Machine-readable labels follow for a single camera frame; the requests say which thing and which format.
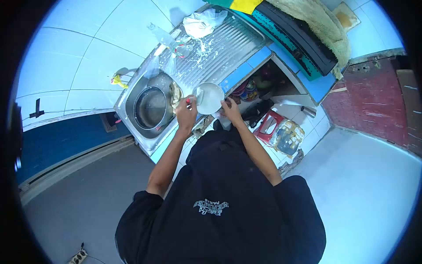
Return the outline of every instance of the stainless steel sink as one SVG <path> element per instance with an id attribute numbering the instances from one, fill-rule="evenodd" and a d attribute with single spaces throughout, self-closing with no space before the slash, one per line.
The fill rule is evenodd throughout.
<path id="1" fill-rule="evenodd" d="M 135 118 L 135 112 L 134 107 L 136 103 L 136 99 L 138 98 L 138 95 L 141 94 L 145 88 L 150 86 L 156 86 L 161 88 L 163 92 L 166 94 L 167 98 L 170 99 L 171 93 L 170 93 L 170 84 L 173 83 L 173 80 L 165 74 L 164 72 L 160 72 L 157 76 L 148 79 L 146 77 L 141 77 L 139 81 L 134 85 L 132 91 L 130 92 L 129 96 L 126 100 L 126 113 L 129 121 L 134 124 L 134 127 L 136 130 L 141 133 L 142 136 L 144 136 L 147 139 L 155 139 L 157 138 L 168 126 L 168 124 L 173 120 L 171 120 L 168 124 L 160 127 L 158 130 L 151 129 L 151 130 L 145 130 L 143 129 L 138 123 L 136 122 Z"/>
<path id="2" fill-rule="evenodd" d="M 198 12 L 209 8 L 224 9 L 207 4 Z M 148 65 L 153 58 L 153 53 L 158 48 L 157 46 L 141 64 L 128 83 L 129 88 L 120 95 L 114 106 L 123 123 L 148 156 L 154 153 L 178 124 L 177 119 L 173 118 L 167 126 L 163 126 L 157 131 L 144 130 L 137 124 L 133 107 L 136 98 L 146 87 L 157 86 L 166 92 L 170 83 L 175 81 L 183 94 L 189 95 L 193 88 L 202 82 L 219 84 L 224 81 L 230 73 L 267 43 L 268 39 L 261 32 L 231 10 L 227 9 L 227 11 L 229 13 L 227 18 L 212 34 L 201 40 L 189 41 L 188 44 L 193 46 L 193 51 L 185 59 L 176 58 L 175 73 L 161 72 L 158 76 L 148 79 L 145 76 L 149 75 Z M 188 37 L 182 24 L 174 30 L 176 29 L 181 30 L 177 40 Z M 161 69 L 165 69 L 170 55 L 169 49 L 160 55 Z"/>
<path id="3" fill-rule="evenodd" d="M 163 90 L 170 99 L 170 84 L 173 80 L 164 72 L 160 72 L 157 76 L 148 79 L 145 77 L 146 74 L 139 75 L 139 73 L 129 82 L 129 88 L 124 92 L 117 104 L 115 110 L 122 118 L 124 124 L 127 126 L 129 131 L 135 137 L 136 141 L 141 145 L 144 152 L 150 156 L 154 153 L 158 145 L 165 140 L 171 131 L 177 126 L 177 120 L 174 118 L 167 124 L 162 126 L 159 130 L 145 130 L 135 120 L 134 107 L 138 95 L 140 95 L 147 87 L 156 86 Z"/>

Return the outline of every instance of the metal pot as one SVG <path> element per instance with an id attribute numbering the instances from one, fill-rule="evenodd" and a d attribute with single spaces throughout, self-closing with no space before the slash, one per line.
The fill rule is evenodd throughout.
<path id="1" fill-rule="evenodd" d="M 133 113 L 138 125 L 145 129 L 159 129 L 173 118 L 168 96 L 157 86 L 145 88 L 136 98 Z"/>

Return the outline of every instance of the plastic bottle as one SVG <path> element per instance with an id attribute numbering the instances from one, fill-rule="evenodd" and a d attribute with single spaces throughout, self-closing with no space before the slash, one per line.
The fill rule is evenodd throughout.
<path id="1" fill-rule="evenodd" d="M 167 47 L 173 47 L 175 40 L 171 37 L 169 33 L 165 32 L 162 28 L 152 23 L 148 23 L 146 27 L 157 38 L 158 42 L 163 45 L 166 45 Z"/>

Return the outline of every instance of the power strip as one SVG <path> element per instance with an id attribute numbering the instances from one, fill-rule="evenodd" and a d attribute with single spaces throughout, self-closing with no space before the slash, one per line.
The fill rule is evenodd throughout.
<path id="1" fill-rule="evenodd" d="M 68 264 L 80 264 L 82 261 L 84 261 L 87 255 L 87 252 L 84 249 L 81 249 L 76 255 L 72 257 Z"/>

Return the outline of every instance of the white plate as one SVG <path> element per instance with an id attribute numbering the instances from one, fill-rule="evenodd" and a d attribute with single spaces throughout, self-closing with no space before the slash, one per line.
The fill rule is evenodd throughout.
<path id="1" fill-rule="evenodd" d="M 221 100 L 224 100 L 224 92 L 220 86 L 212 82 L 203 82 L 199 85 L 204 91 L 204 97 L 197 106 L 200 114 L 213 114 L 221 108 Z"/>

